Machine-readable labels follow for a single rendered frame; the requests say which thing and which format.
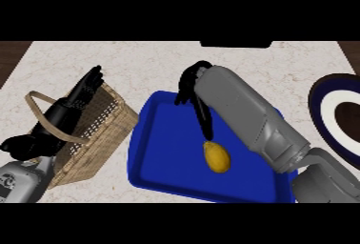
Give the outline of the yellow lemon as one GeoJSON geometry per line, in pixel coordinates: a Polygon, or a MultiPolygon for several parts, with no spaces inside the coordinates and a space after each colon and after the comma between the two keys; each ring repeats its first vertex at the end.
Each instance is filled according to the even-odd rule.
{"type": "Polygon", "coordinates": [[[224,173],[230,168],[230,155],[225,148],[212,141],[202,144],[206,165],[212,172],[224,173]]]}

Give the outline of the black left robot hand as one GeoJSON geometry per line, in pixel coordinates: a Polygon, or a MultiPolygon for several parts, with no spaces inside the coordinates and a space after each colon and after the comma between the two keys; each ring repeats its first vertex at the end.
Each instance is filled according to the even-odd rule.
{"type": "MultiPolygon", "coordinates": [[[[58,98],[45,110],[44,118],[64,134],[73,133],[81,113],[103,82],[101,66],[95,66],[76,82],[69,95],[58,98]]],[[[55,155],[64,144],[41,123],[36,123],[29,134],[4,140],[0,150],[7,152],[13,159],[24,161],[38,156],[55,155]]]]}

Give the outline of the dark blue and white plate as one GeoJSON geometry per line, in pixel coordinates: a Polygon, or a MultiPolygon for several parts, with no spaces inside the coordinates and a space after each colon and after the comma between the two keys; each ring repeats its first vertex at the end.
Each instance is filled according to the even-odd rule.
{"type": "Polygon", "coordinates": [[[324,75],[309,89],[308,110],[328,147],[360,170],[360,76],[324,75]]]}

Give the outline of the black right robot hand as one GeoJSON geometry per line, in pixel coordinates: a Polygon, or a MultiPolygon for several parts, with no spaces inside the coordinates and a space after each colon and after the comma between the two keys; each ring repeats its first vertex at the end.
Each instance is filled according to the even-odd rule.
{"type": "Polygon", "coordinates": [[[174,99],[175,106],[185,104],[187,102],[193,104],[202,135],[207,141],[213,139],[212,117],[207,106],[194,94],[194,81],[197,79],[197,73],[206,71],[210,67],[212,64],[207,61],[200,60],[184,69],[178,81],[178,93],[174,99]]]}

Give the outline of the blue tray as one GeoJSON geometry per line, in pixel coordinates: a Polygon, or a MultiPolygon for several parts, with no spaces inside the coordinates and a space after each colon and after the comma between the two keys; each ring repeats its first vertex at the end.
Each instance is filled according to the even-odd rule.
{"type": "Polygon", "coordinates": [[[296,174],[272,171],[216,115],[213,141],[228,152],[230,168],[225,173],[209,170],[193,105],[176,106],[174,98],[172,92],[154,91],[141,107],[128,148],[131,184],[212,202],[292,203],[296,174]]]}

